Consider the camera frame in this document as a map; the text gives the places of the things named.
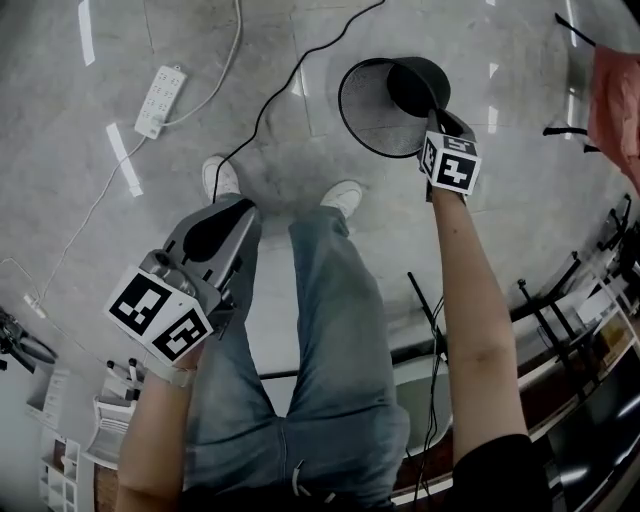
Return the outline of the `person's black shirt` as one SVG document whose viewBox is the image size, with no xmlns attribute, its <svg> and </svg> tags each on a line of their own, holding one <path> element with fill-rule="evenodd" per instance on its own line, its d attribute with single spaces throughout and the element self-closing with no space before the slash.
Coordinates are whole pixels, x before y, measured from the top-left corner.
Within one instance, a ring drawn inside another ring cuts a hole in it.
<svg viewBox="0 0 640 512">
<path fill-rule="evenodd" d="M 446 512 L 552 512 L 543 464 L 526 435 L 491 440 L 453 468 Z"/>
</svg>

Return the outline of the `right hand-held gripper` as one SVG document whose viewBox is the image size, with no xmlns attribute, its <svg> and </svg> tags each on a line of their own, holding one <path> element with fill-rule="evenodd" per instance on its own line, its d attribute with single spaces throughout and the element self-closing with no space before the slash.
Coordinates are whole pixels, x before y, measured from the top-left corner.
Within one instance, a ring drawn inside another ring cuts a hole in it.
<svg viewBox="0 0 640 512">
<path fill-rule="evenodd" d="M 474 132 L 445 109 L 429 111 L 418 160 L 433 189 L 463 197 L 472 194 L 482 163 Z"/>
</svg>

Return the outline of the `pink sofa chair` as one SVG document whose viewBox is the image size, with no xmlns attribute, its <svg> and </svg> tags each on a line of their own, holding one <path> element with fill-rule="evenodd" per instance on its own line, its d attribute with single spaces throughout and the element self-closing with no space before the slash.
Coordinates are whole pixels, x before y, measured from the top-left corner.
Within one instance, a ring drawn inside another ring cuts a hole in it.
<svg viewBox="0 0 640 512">
<path fill-rule="evenodd" d="M 562 16 L 556 15 L 555 20 L 594 48 L 589 118 L 585 129 L 546 127 L 543 134 L 588 137 L 591 143 L 584 151 L 603 154 L 640 196 L 640 53 L 597 44 Z"/>
</svg>

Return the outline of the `black cylindrical bin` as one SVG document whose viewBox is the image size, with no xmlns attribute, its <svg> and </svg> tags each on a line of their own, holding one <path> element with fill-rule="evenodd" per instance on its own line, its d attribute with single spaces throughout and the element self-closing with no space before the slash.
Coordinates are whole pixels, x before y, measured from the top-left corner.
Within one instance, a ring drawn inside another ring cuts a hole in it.
<svg viewBox="0 0 640 512">
<path fill-rule="evenodd" d="M 445 108 L 451 85 L 424 57 L 372 58 L 352 66 L 341 80 L 338 108 L 351 135 L 365 148 L 391 159 L 418 155 L 428 114 Z"/>
</svg>

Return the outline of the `white storage shelf unit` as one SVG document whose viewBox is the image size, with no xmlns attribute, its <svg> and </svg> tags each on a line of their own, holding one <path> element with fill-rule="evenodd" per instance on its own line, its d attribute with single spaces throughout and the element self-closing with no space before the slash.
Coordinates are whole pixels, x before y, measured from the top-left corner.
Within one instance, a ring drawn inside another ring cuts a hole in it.
<svg viewBox="0 0 640 512">
<path fill-rule="evenodd" d="M 39 496 L 49 512 L 81 512 L 77 470 L 80 445 L 44 429 L 38 469 Z"/>
</svg>

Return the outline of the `white floor tape strip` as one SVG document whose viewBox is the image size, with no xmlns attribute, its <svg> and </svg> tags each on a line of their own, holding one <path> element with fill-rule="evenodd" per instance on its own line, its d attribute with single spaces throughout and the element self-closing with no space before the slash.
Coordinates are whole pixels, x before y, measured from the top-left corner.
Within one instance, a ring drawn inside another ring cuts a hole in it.
<svg viewBox="0 0 640 512">
<path fill-rule="evenodd" d="M 96 57 L 93 46 L 90 0 L 82 0 L 78 4 L 78 20 L 83 60 L 86 66 L 91 66 Z"/>
<path fill-rule="evenodd" d="M 146 141 L 146 137 L 142 136 L 139 142 L 131 149 L 126 149 L 120 130 L 116 123 L 111 123 L 106 127 L 107 137 L 112 146 L 113 152 L 117 159 L 117 169 L 120 169 L 125 181 L 127 182 L 128 190 L 133 197 L 139 197 L 143 194 L 143 190 L 131 162 L 131 158 L 142 147 Z"/>
</svg>

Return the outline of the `black wheeled chair base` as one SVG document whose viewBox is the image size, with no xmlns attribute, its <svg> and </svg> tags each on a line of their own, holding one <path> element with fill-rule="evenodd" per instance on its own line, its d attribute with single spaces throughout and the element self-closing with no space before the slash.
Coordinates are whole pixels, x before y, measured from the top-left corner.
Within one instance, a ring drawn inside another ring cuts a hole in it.
<svg viewBox="0 0 640 512">
<path fill-rule="evenodd" d="M 0 355 L 9 355 L 34 374 L 42 363 L 54 365 L 58 356 L 48 345 L 31 336 L 21 324 L 0 306 Z"/>
</svg>

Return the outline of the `white metal shelf rack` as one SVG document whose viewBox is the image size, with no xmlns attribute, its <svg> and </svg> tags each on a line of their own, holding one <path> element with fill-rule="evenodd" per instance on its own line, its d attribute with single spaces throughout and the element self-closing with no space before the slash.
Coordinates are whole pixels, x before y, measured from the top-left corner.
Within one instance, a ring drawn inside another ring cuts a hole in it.
<svg viewBox="0 0 640 512">
<path fill-rule="evenodd" d="M 587 268 L 577 291 L 575 313 L 584 331 L 574 344 L 593 386 L 598 386 L 630 350 L 640 359 L 640 320 L 632 317 L 634 306 L 622 285 L 601 277 L 593 267 Z"/>
</svg>

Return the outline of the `black tripod stand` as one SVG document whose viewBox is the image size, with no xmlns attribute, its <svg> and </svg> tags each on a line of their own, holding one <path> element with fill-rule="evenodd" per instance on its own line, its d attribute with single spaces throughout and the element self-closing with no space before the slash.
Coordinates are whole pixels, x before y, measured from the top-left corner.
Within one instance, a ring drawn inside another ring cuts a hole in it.
<svg viewBox="0 0 640 512">
<path fill-rule="evenodd" d="M 429 323 L 429 327 L 433 336 L 433 340 L 434 340 L 434 353 L 438 356 L 443 356 L 445 360 L 449 359 L 449 355 L 448 355 L 448 347 L 447 347 L 447 342 L 446 342 L 446 338 L 443 335 L 439 324 L 438 324 L 438 315 L 439 313 L 442 311 L 443 305 L 444 305 L 444 298 L 441 297 L 438 301 L 437 304 L 435 306 L 435 309 L 432 310 L 429 306 L 429 304 L 426 301 L 426 298 L 418 284 L 418 282 L 415 279 L 415 276 L 413 275 L 412 272 L 408 272 L 407 273 L 407 277 L 418 297 L 419 303 L 421 305 L 421 309 L 424 312 L 427 321 Z"/>
</svg>

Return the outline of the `person's blue jeans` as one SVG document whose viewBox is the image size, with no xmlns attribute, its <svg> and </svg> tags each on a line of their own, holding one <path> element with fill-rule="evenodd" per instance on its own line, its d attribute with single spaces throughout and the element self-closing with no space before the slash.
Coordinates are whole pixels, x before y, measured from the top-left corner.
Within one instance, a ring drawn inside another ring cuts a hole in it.
<svg viewBox="0 0 640 512">
<path fill-rule="evenodd" d="M 300 368 L 288 411 L 275 413 L 236 317 L 198 365 L 180 512 L 393 507 L 409 422 L 376 281 L 337 209 L 319 205 L 289 234 Z"/>
</svg>

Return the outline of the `person's white shoe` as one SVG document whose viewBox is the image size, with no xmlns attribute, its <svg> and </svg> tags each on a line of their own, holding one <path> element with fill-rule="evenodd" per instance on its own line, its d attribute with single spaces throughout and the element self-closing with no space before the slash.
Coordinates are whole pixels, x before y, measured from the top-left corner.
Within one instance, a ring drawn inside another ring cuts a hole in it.
<svg viewBox="0 0 640 512">
<path fill-rule="evenodd" d="M 238 176 L 229 161 L 221 155 L 209 157 L 202 165 L 202 182 L 211 202 L 241 194 Z"/>
<path fill-rule="evenodd" d="M 337 209 L 345 219 L 349 219 L 359 207 L 361 200 L 360 184 L 352 180 L 345 180 L 331 187 L 325 193 L 320 205 Z"/>
</svg>

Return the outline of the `person's left white shoe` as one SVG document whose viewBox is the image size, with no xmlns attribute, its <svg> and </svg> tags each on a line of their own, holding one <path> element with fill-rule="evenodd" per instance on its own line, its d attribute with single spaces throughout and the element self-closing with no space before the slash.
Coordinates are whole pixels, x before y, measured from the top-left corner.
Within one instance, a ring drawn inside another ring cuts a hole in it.
<svg viewBox="0 0 640 512">
<path fill-rule="evenodd" d="M 241 194 L 238 176 L 229 161 L 221 155 L 209 157 L 202 165 L 202 182 L 211 202 Z"/>
</svg>

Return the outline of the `black metal frame rack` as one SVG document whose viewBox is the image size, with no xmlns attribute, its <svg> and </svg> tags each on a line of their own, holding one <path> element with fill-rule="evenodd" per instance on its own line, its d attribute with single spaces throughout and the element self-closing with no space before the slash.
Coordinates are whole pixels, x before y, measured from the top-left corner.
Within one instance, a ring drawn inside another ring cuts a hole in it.
<svg viewBox="0 0 640 512">
<path fill-rule="evenodd" d="M 520 291 L 524 303 L 511 312 L 516 333 L 517 360 L 522 367 L 536 366 L 558 358 L 556 346 L 574 348 L 584 327 L 575 313 L 580 299 L 578 286 L 588 267 L 601 277 L 615 279 L 634 306 L 632 317 L 640 311 L 640 243 L 634 207 L 637 201 L 626 193 L 611 208 L 599 231 L 581 251 L 572 252 L 551 283 L 538 293 L 525 282 Z"/>
</svg>

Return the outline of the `white paper tray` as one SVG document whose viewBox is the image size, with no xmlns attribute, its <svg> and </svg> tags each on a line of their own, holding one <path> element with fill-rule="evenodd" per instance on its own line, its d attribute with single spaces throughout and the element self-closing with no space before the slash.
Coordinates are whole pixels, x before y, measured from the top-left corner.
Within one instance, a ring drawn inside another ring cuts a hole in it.
<svg viewBox="0 0 640 512">
<path fill-rule="evenodd" d="M 96 396 L 95 429 L 85 455 L 94 463 L 118 469 L 121 444 L 127 433 L 137 400 Z"/>
</svg>

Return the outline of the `white power strip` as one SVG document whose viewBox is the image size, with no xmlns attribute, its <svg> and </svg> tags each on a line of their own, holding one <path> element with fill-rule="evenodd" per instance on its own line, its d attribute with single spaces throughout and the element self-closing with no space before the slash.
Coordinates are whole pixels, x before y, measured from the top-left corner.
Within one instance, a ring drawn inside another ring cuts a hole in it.
<svg viewBox="0 0 640 512">
<path fill-rule="evenodd" d="M 152 140 L 158 138 L 186 78 L 179 65 L 159 68 L 134 125 L 138 134 Z"/>
</svg>

